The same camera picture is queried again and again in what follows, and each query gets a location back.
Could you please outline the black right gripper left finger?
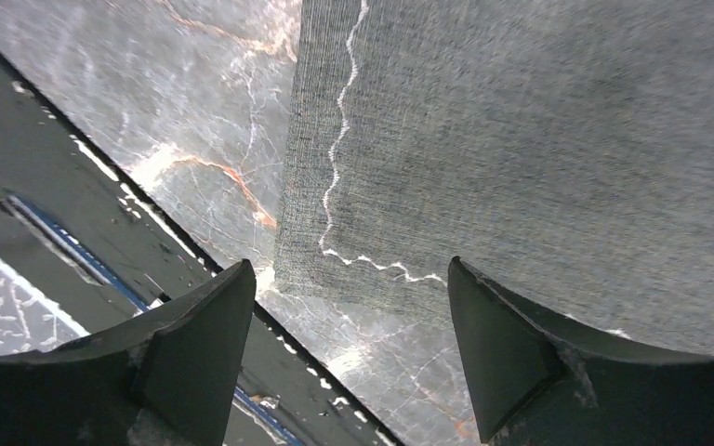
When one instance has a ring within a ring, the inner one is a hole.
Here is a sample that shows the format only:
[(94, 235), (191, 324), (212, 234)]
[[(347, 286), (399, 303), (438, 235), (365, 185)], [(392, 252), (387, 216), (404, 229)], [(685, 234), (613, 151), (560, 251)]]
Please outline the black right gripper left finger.
[(219, 445), (256, 287), (243, 260), (107, 330), (0, 356), (0, 445)]

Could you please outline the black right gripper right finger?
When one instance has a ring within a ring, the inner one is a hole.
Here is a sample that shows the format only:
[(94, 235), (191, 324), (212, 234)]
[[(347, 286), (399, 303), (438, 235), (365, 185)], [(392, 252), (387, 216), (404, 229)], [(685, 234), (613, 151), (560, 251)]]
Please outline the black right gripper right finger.
[(714, 445), (714, 357), (537, 304), (459, 257), (448, 295), (484, 445)]

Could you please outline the grey cloth napkin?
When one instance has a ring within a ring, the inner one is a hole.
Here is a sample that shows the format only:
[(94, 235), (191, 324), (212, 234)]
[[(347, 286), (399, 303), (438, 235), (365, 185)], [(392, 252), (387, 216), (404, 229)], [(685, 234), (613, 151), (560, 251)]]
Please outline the grey cloth napkin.
[(714, 354), (714, 1), (306, 1), (287, 294), (446, 327), (454, 256)]

